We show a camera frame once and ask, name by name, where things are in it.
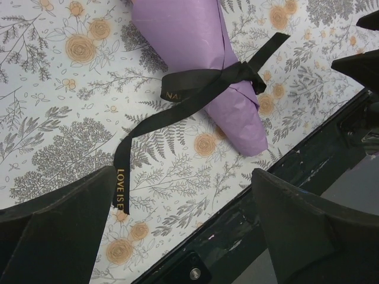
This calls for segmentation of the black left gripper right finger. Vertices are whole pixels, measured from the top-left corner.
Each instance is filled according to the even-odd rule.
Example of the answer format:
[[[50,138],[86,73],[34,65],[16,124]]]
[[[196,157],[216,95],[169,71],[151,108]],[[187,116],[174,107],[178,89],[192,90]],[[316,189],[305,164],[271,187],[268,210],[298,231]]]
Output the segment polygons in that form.
[[[378,283],[378,216],[262,169],[251,186],[278,283]]]

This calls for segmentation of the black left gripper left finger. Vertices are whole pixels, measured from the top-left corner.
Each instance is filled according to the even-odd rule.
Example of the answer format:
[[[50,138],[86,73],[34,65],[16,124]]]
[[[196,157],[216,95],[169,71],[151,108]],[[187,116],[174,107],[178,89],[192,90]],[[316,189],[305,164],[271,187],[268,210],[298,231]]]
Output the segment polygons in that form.
[[[1,283],[89,283],[116,184],[105,166],[1,210]]]

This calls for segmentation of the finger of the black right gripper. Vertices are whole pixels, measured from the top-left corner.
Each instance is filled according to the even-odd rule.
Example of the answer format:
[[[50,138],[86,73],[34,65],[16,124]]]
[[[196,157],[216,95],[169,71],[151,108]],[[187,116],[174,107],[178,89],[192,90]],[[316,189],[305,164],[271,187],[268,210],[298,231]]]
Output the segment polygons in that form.
[[[378,50],[336,59],[331,68],[368,89],[378,89]]]
[[[379,30],[379,11],[361,17],[356,25],[368,30]]]

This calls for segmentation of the black printed ribbon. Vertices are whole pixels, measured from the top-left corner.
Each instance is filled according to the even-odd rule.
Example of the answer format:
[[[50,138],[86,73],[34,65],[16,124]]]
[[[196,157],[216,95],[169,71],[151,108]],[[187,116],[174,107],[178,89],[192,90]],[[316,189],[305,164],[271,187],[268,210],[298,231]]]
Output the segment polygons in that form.
[[[289,35],[275,33],[246,62],[236,62],[222,70],[197,69],[171,73],[162,78],[162,91],[177,104],[140,121],[119,143],[113,165],[117,171],[117,185],[112,205],[126,214],[130,213],[130,156],[132,139],[176,124],[206,107],[231,85],[249,82],[259,94],[266,84],[258,72],[266,61],[285,43]]]

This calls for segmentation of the purple wrapping paper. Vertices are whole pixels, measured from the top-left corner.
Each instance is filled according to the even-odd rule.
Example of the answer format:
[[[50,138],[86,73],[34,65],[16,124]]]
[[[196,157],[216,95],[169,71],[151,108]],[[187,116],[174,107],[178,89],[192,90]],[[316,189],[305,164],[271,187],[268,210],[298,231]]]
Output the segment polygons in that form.
[[[238,61],[216,0],[133,1],[132,22],[171,72],[222,70]],[[240,154],[268,148],[252,82],[230,85],[204,109]]]

